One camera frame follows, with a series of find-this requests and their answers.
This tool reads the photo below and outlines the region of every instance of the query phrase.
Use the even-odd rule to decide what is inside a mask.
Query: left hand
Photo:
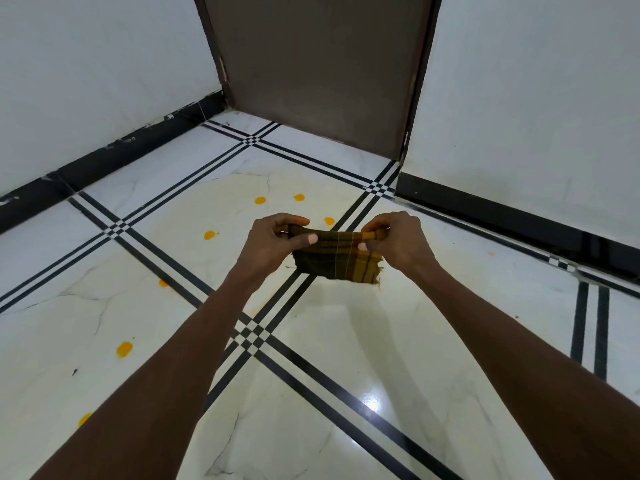
[[[240,257],[229,278],[244,281],[253,292],[273,273],[290,252],[306,248],[318,240],[316,234],[300,234],[289,238],[289,224],[306,226],[309,219],[291,214],[276,214],[256,220],[249,231]]]

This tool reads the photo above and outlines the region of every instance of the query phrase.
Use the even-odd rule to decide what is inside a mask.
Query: yellow stain
[[[133,344],[131,342],[123,342],[116,349],[116,354],[120,358],[124,358],[129,355],[129,352],[133,349]]]
[[[80,421],[78,421],[78,428],[80,428],[80,426],[82,426],[84,424],[84,422],[86,420],[88,420],[89,416],[91,416],[92,414],[93,414],[93,411],[91,411],[90,413],[87,413],[84,416],[82,416],[82,418],[80,418]]]

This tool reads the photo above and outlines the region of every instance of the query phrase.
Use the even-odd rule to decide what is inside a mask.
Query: hand
[[[300,234],[290,239],[287,234],[289,224],[306,226],[309,219],[291,214],[276,214],[253,222],[244,248],[227,279],[237,278],[254,292],[290,252],[317,242],[316,234]]]
[[[363,232],[377,229],[389,229],[383,241],[361,242],[358,247],[382,254],[389,265],[402,271],[409,279],[414,280],[418,273],[441,270],[429,243],[422,232],[420,219],[402,212],[389,212],[374,217],[363,228]]]

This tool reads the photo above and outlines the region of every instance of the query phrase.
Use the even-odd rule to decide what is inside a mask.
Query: brown door
[[[431,0],[204,1],[233,107],[400,157]]]

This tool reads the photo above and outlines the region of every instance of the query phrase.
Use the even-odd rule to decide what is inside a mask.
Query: brown cloth
[[[330,280],[347,280],[356,283],[378,284],[382,256],[371,251],[361,251],[358,244],[372,240],[381,241],[388,231],[335,232],[313,230],[290,225],[289,234],[317,234],[318,242],[308,248],[293,251],[296,267],[302,273],[317,274]]]

